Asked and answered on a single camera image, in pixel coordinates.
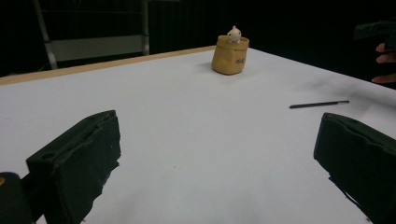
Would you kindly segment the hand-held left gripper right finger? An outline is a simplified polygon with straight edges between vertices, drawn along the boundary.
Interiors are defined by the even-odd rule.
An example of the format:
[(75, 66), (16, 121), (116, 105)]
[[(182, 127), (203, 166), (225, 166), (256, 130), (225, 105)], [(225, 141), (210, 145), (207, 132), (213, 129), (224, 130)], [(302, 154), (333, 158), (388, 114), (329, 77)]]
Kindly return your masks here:
[(314, 159), (373, 224), (396, 224), (396, 139), (355, 119), (325, 113)]

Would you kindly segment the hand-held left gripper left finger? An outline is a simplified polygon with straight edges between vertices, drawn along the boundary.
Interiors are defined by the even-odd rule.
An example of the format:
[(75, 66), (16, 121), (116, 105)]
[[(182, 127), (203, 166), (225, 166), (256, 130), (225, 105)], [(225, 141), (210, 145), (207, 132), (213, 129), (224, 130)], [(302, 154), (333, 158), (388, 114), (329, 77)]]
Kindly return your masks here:
[(91, 115), (27, 160), (28, 202), (34, 219), (80, 224), (119, 166), (120, 128), (114, 110)]

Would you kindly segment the tan bag-shaped pen holder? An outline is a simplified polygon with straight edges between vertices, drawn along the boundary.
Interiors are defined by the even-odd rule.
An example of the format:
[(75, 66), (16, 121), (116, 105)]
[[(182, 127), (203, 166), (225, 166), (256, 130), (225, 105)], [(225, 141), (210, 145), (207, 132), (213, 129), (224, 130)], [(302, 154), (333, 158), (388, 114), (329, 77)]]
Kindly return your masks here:
[(229, 42), (226, 35), (219, 35), (212, 58), (212, 69), (223, 75), (235, 75), (243, 71), (247, 58), (249, 40), (240, 38), (240, 42)]

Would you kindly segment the black pen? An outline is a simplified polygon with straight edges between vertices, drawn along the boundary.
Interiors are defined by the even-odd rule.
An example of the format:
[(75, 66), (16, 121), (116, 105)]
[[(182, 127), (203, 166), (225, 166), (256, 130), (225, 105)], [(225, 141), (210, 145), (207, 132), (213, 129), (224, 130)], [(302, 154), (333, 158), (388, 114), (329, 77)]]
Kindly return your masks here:
[(327, 106), (327, 105), (342, 105), (342, 104), (349, 104), (348, 100), (345, 101), (331, 101), (331, 102), (319, 102), (319, 103), (309, 103), (309, 104), (297, 104), (297, 105), (290, 105), (290, 109), (297, 109), (297, 108), (308, 108), (308, 107), (317, 107), (317, 106)]

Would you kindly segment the small cream figurine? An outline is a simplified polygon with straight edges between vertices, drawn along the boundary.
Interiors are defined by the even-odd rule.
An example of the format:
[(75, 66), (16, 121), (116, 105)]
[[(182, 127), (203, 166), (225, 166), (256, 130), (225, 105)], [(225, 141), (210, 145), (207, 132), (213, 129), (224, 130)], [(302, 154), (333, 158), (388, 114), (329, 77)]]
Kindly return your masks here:
[(241, 36), (242, 36), (241, 31), (235, 25), (227, 33), (227, 39), (229, 43), (239, 43)]

